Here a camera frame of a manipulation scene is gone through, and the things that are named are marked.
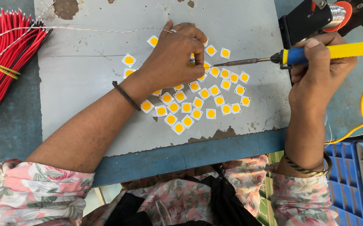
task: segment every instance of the gray workbench surface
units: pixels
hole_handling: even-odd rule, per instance
[[[44,9],[46,6],[46,2],[35,0],[35,8]],[[143,4],[138,0],[115,1],[113,4],[97,0],[93,4],[81,1],[78,8],[73,20],[65,21],[47,11],[44,21],[47,26],[109,31],[163,27],[169,18],[175,24],[195,22],[209,38],[209,45],[218,50],[213,57],[205,53],[205,60],[210,64],[227,61],[219,56],[222,47],[231,50],[231,61],[269,57],[283,48],[273,0],[235,0],[233,4],[223,0],[196,1],[194,7],[175,0],[160,3],[146,0]],[[160,32],[151,29],[122,34],[55,29],[38,52],[43,139],[113,89],[113,80],[122,80],[126,66],[121,60],[127,53],[137,59],[132,68],[141,67],[153,50],[146,41],[152,35],[158,37]],[[205,100],[202,110],[217,109],[216,119],[203,116],[179,136],[163,121],[165,117],[157,121],[153,119],[154,110],[148,114],[136,112],[105,156],[186,144],[201,137],[212,137],[217,130],[227,131],[229,127],[237,135],[244,135],[288,125],[291,85],[286,70],[280,70],[279,65],[271,62],[227,69],[250,75],[247,84],[239,81],[247,89],[244,95],[251,97],[250,106],[241,106],[241,113],[222,116],[220,107],[216,107],[213,97],[210,97]],[[221,77],[215,79],[209,75],[199,84],[202,88],[214,84],[220,87],[221,81]],[[229,91],[221,89],[226,103],[240,102],[241,97],[233,92],[235,87],[232,84]],[[171,95],[175,93],[173,89],[165,91]],[[193,102],[195,96],[199,97],[187,84],[184,84],[183,91],[188,97],[184,102]],[[163,105],[157,96],[148,99],[155,106]],[[175,115],[181,120],[186,114],[179,111]]]

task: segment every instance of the fingernail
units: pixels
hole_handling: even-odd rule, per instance
[[[292,75],[292,82],[294,83],[299,77],[297,75]]]
[[[313,47],[315,47],[316,45],[319,45],[320,42],[316,39],[309,39],[309,42],[306,44],[306,47],[311,49]]]

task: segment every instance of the red wire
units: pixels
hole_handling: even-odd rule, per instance
[[[2,10],[0,15],[0,34],[17,27],[30,27],[30,17],[26,18],[20,10],[12,13],[6,13]],[[27,30],[19,29],[0,36],[0,54]],[[0,65],[14,71],[20,70],[36,53],[46,34],[41,28],[32,29],[0,56]],[[0,102],[6,95],[12,81],[12,77],[0,71]]]

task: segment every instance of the floral shirt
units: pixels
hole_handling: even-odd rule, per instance
[[[223,163],[225,177],[254,216],[260,204],[259,188],[265,178],[267,157],[260,155]],[[272,172],[272,208],[278,225],[336,225],[337,213],[329,210],[326,177],[295,178]],[[218,225],[210,209],[211,188],[184,180],[218,177],[210,166],[173,172],[122,184],[124,189],[109,204],[84,218],[86,197],[94,173],[80,173],[11,159],[0,164],[0,225],[103,226],[125,193],[144,198],[145,211],[154,226],[204,220]]]

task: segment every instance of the bangle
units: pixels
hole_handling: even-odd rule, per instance
[[[324,159],[328,164],[328,169],[322,172],[315,172],[315,171],[310,171],[310,170],[306,170],[298,165],[296,165],[294,162],[292,162],[287,156],[286,156],[286,152],[284,153],[284,157],[286,159],[286,161],[288,162],[288,164],[296,171],[307,174],[309,176],[324,176],[327,175],[331,172],[332,170],[332,160],[331,158],[324,152]]]
[[[133,107],[135,109],[137,109],[138,111],[141,111],[140,106],[138,106],[133,99],[131,99],[131,97],[129,95],[127,95],[127,93],[122,90],[122,88],[120,88],[120,86],[117,84],[117,81],[113,81],[112,85],[120,92],[121,95],[124,96],[124,98],[126,98],[126,100],[128,100],[130,102],[131,105],[133,105]]]

